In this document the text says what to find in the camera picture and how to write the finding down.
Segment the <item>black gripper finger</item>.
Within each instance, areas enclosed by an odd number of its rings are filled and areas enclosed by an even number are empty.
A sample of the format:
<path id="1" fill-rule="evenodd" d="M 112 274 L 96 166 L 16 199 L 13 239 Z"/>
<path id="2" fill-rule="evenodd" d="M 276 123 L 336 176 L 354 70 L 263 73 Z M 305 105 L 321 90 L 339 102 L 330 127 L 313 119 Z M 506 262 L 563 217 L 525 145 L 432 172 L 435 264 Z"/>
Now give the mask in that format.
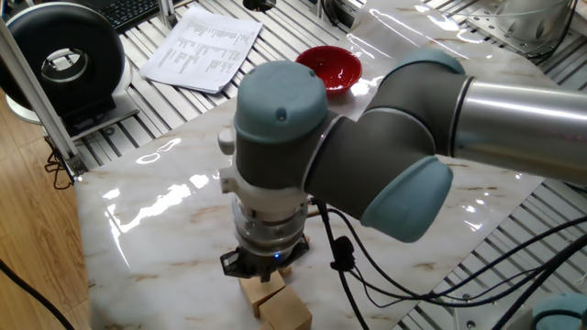
<path id="1" fill-rule="evenodd" d="M 271 278 L 271 260 L 243 247 L 237 247 L 223 254 L 220 262 L 224 274 L 228 277 L 240 279 L 258 277 L 261 282 L 268 282 Z"/>
<path id="2" fill-rule="evenodd" d="M 306 234 L 302 234 L 300 240 L 293 246 L 288 257 L 281 263 L 280 268 L 285 269 L 291 266 L 310 250 L 310 241 Z"/>

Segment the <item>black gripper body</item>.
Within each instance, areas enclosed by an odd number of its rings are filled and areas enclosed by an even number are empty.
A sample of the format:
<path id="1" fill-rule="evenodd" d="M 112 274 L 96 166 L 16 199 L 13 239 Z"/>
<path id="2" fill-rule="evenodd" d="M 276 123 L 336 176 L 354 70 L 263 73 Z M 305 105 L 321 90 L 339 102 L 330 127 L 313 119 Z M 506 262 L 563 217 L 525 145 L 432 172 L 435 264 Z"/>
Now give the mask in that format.
<path id="1" fill-rule="evenodd" d="M 283 250 L 261 254 L 252 247 L 238 246 L 237 277 L 267 277 L 274 271 L 290 266 L 297 260 L 298 243 Z"/>

